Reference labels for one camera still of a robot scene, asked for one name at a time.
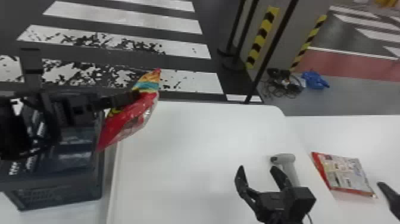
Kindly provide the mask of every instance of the snack bag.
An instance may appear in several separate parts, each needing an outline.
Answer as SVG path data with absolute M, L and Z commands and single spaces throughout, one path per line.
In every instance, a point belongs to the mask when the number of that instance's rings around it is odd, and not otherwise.
M 138 80 L 132 88 L 140 93 L 135 103 L 110 110 L 101 130 L 97 151 L 103 151 L 107 146 L 133 135 L 146 125 L 158 101 L 160 74 L 161 70 L 157 69 Z

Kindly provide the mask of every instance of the black and yellow post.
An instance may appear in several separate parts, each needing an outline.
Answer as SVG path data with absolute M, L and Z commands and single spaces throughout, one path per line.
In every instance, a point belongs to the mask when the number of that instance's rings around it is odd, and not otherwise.
M 311 42 L 313 41 L 314 37 L 317 35 L 318 31 L 320 31 L 320 28 L 324 24 L 326 18 L 327 18 L 326 15 L 321 15 L 320 18 L 317 20 L 317 24 L 312 29 L 311 33 L 308 35 L 308 38 L 305 41 L 305 43 L 301 46 L 300 52 L 297 54 L 295 61 L 293 62 L 292 66 L 290 67 L 290 71 L 294 71 L 296 69 L 297 65 L 300 63 L 305 52 L 307 51 L 307 48 L 311 45 Z
M 258 30 L 257 36 L 255 37 L 253 46 L 251 47 L 249 56 L 247 57 L 246 67 L 247 69 L 254 68 L 254 64 L 260 56 L 261 49 L 265 44 L 265 39 L 272 29 L 275 18 L 278 16 L 279 8 L 268 7 L 268 10 L 261 23 L 260 29 Z

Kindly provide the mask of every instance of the blue glove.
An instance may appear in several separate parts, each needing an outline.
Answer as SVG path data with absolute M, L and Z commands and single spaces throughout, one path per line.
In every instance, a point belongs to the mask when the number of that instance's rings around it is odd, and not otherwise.
M 315 71 L 305 71 L 302 76 L 305 79 L 307 87 L 311 89 L 329 88 L 329 84 Z

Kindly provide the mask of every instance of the colorful packaging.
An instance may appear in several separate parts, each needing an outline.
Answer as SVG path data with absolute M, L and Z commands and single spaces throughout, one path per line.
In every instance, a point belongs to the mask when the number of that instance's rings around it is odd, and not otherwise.
M 375 195 L 359 159 L 315 152 L 311 155 L 329 189 L 371 197 Z
M 100 134 L 97 151 L 103 151 L 107 146 L 133 135 L 146 125 L 159 98 L 160 74 L 161 70 L 157 69 L 138 80 L 132 88 L 140 93 L 140 98 L 135 103 L 110 110 Z

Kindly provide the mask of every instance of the black robotic claw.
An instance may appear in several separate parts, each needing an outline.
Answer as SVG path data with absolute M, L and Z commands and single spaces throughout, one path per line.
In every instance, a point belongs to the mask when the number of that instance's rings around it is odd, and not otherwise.
M 316 199 L 306 187 L 293 187 L 290 180 L 278 167 L 270 170 L 280 192 L 258 192 L 249 187 L 245 169 L 240 166 L 235 176 L 236 190 L 254 211 L 262 223 L 302 223 L 304 216 L 310 212 Z
M 400 220 L 400 195 L 384 182 L 378 182 L 378 187 L 385 195 L 391 212 Z

